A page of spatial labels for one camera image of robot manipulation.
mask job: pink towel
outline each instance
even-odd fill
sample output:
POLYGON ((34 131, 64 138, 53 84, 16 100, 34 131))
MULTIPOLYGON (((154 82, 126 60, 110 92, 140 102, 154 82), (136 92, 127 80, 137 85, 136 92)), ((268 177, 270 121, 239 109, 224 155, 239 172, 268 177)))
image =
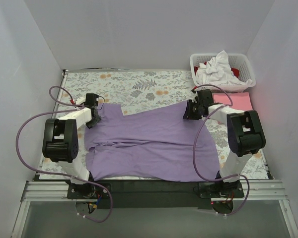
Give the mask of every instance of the pink towel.
MULTIPOLYGON (((249 93, 229 93, 233 100, 233 107, 236 110, 250 111, 253 110, 252 104, 250 102, 249 93)), ((230 104, 230 101, 224 93, 214 93, 214 102, 230 104)))

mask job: white towel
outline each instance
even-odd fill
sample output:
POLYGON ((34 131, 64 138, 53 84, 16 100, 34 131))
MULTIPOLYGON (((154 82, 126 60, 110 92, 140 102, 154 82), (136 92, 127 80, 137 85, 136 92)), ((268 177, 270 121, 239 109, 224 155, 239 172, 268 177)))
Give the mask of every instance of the white towel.
POLYGON ((225 51, 218 53, 216 57, 207 62, 207 65, 200 63, 195 77, 198 85, 250 85, 253 82, 251 79, 242 82, 234 76, 228 64, 228 55, 225 51))

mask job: wire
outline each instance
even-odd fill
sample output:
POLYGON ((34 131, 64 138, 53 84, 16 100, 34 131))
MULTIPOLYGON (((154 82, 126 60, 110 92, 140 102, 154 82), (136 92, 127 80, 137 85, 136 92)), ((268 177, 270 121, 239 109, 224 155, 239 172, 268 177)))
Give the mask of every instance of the wire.
POLYGON ((232 202, 233 201, 233 198, 234 198, 234 192, 232 192, 232 198, 230 199, 229 202, 232 202))
POLYGON ((222 202, 222 203, 226 203, 228 199, 229 199, 229 195, 227 196, 226 200, 224 200, 224 201, 220 201, 220 202, 222 202))
POLYGON ((72 95, 70 94, 70 92, 69 92, 68 90, 66 90, 65 88, 61 87, 61 86, 52 86, 52 87, 49 89, 49 94, 50 94, 50 97, 51 97, 55 102, 57 102, 57 103, 59 103, 59 104, 62 104, 62 105, 65 105, 65 106, 76 106, 76 107, 82 106, 82 105, 75 105, 75 103, 74 103, 74 99, 73 99, 72 95), (71 98, 71 104, 69 104, 69 103, 62 103, 61 101, 59 101, 59 100, 57 100, 55 97, 53 97, 53 95, 52 95, 52 93, 51 93, 51 91, 52 91, 53 88, 59 88, 59 89, 62 89, 63 91, 65 91, 65 92, 69 95, 69 97, 71 98))
POLYGON ((94 195, 95 195, 95 193, 96 193, 96 188, 94 187, 94 193, 93 193, 93 195, 91 195, 91 196, 89 196, 89 197, 87 197, 87 196, 83 196, 84 198, 91 198, 91 197, 93 197, 94 195))
POLYGON ((90 207, 89 207, 89 203, 87 203, 87 207, 88 207, 88 213, 91 214, 92 211, 91 211, 91 209, 90 209, 90 207))
POLYGON ((102 109, 103 109, 103 106, 104 106, 104 104, 105 104, 105 99, 104 99, 104 97, 102 97, 102 96, 99 96, 99 97, 102 98, 102 99, 104 100, 104 102, 103 102, 103 104, 101 105, 100 109, 97 109, 98 111, 102 110, 102 109))
MULTIPOLYGON (((53 87, 51 87, 50 90, 49 90, 50 95, 51 95, 51 90, 52 90, 53 88, 60 88, 60 89, 64 90, 65 92, 67 92, 67 93, 69 94, 70 98, 72 98, 71 94, 70 94, 67 90, 65 90, 64 88, 62 88, 62 87, 60 87, 60 86, 53 86, 53 87)), ((51 97, 52 97, 52 99, 53 99, 54 101, 60 103, 60 102, 59 102, 58 100, 56 100, 53 96, 51 96, 51 97)), ((66 106, 80 107, 81 109, 84 108, 84 105, 75 105, 75 104, 72 105, 72 104, 65 104, 65 103, 61 103, 61 104, 66 105, 66 106)), ((16 149, 16 153, 17 153, 18 158, 19 158, 19 160, 21 161, 21 163, 22 163, 25 167, 27 167, 28 169, 30 169, 30 170, 32 170, 32 171, 35 171, 35 172, 37 172, 37 173, 47 174, 47 175, 61 175, 61 176, 69 177, 69 178, 72 178, 72 179, 76 179, 76 180, 79 180, 79 181, 82 181, 82 182, 86 182, 86 183, 92 184, 92 185, 94 185, 94 186, 97 186, 97 187, 100 187, 100 188, 106 190, 107 193, 108 193, 109 199, 110 199, 110 210, 109 210, 107 216, 106 216, 103 220, 97 220, 97 219, 94 219, 94 218, 89 217, 89 216, 86 216, 86 215, 84 215, 84 214, 82 214, 82 213, 80 213, 80 212, 77 213, 78 215, 81 215, 81 216, 84 217, 84 218, 87 218, 87 219, 92 220, 92 221, 97 222, 97 223, 102 223, 102 222, 105 222, 105 221, 110 217, 110 215, 111 215, 111 213, 112 213, 112 210, 113 210, 113 205, 114 205, 112 195, 111 195, 110 191, 108 190, 108 188, 106 188, 105 186, 103 186, 103 185, 101 185, 101 184, 98 184, 98 183, 96 183, 96 182, 87 181, 87 180, 84 180, 84 179, 81 179, 81 178, 78 178, 78 177, 75 177, 75 176, 72 176, 72 175, 68 175, 68 174, 64 174, 64 173, 47 172, 47 171, 43 171, 43 170, 38 170, 38 169, 36 169, 36 168, 34 168, 34 167, 28 165, 28 164, 25 162, 25 160, 24 160, 24 159, 22 158, 22 156, 21 156, 20 149, 19 149, 19 139, 20 139, 20 134, 21 134, 23 128, 24 128, 30 121, 32 121, 32 120, 35 119, 35 118, 38 118, 38 117, 41 117, 41 116, 45 116, 45 115, 51 115, 51 114, 57 114, 57 113, 75 112, 75 111, 77 111, 77 110, 79 110, 79 108, 71 109, 71 110, 58 111, 58 112, 46 112, 46 113, 40 113, 40 114, 38 114, 38 115, 35 115, 35 116, 29 118, 28 120, 26 120, 26 121, 22 124, 22 126, 20 127, 20 129, 18 130, 18 132, 17 132, 17 134, 16 134, 16 138, 15 138, 15 149, 16 149)))
POLYGON ((96 202, 96 206, 98 206, 98 204, 100 203, 102 196, 100 198, 98 198, 97 202, 96 202))
POLYGON ((229 98, 230 100, 230 105, 222 105, 218 108, 216 108, 213 112, 211 112, 210 114, 208 114, 206 117, 205 117, 205 120, 202 122, 200 128, 198 129, 198 132, 195 136, 195 139, 194 139, 194 143, 193 143, 193 151, 192 151, 192 160, 193 160, 193 166, 194 166, 194 170, 195 172, 197 173, 197 175, 207 181, 207 182, 219 182, 219 181, 223 181, 225 179, 230 179, 230 178, 233 178, 233 177, 243 177, 245 180, 246 180, 246 183, 247 183, 247 193, 245 195, 245 199, 243 200, 243 202, 241 203, 241 205, 233 212, 229 213, 229 214, 222 214, 222 215, 227 215, 227 216, 230 216, 230 215, 233 215, 235 213, 237 213, 246 203, 247 201, 247 198, 249 196, 249 191, 250 191, 250 185, 249 185, 249 181, 247 179, 247 177, 245 175, 238 175, 238 174, 234 174, 234 175, 229 175, 229 176, 226 176, 226 177, 223 177, 223 178, 216 178, 216 179, 208 179, 208 178, 205 178, 203 177, 199 171, 198 171, 198 168, 197 168, 197 165, 196 165, 196 162, 195 162, 195 149, 196 149, 196 146, 197 146, 197 142, 198 142, 198 138, 199 138, 199 135, 200 135, 200 132, 203 128, 203 126, 205 125, 205 122, 214 114, 216 113, 219 109, 223 108, 224 106, 233 106, 233 100, 232 98, 229 96, 229 94, 227 92, 225 92, 222 88, 218 87, 218 86, 215 86, 215 85, 212 85, 212 84, 202 84, 202 85, 199 85, 199 86, 196 86, 194 88, 197 89, 197 88, 200 88, 200 87, 204 87, 204 86, 212 86, 212 87, 215 87, 215 88, 218 88, 220 89, 223 93, 225 93, 227 95, 227 97, 229 98))

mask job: lavender t-shirt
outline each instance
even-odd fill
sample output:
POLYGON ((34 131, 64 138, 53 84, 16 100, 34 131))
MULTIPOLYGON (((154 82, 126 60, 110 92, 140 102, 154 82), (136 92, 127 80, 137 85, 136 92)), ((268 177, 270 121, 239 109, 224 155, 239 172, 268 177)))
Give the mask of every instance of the lavender t-shirt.
MULTIPOLYGON (((140 176, 169 181, 202 181, 192 162, 200 120, 182 119, 186 102, 123 116, 121 106, 105 104, 102 121, 86 129, 86 167, 95 180, 140 176)), ((196 164, 214 179, 219 166, 215 143, 204 127, 196 147, 196 164)))

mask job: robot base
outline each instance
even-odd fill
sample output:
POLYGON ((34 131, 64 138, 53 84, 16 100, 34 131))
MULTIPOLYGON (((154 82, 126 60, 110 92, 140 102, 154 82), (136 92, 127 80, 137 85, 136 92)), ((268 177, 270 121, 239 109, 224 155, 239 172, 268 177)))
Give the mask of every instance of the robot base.
MULTIPOLYGON (((104 187, 106 187, 109 191, 111 191, 111 185, 109 183, 102 183, 104 187)), ((97 199, 97 194, 101 195, 102 198, 107 199, 109 198, 108 193, 99 187, 95 187, 91 184, 74 184, 69 183, 68 189, 68 199, 97 199)))
POLYGON ((227 198, 234 194, 235 198, 243 198, 244 192, 240 181, 236 181, 234 187, 223 187, 222 184, 213 182, 200 182, 199 194, 201 198, 227 198))

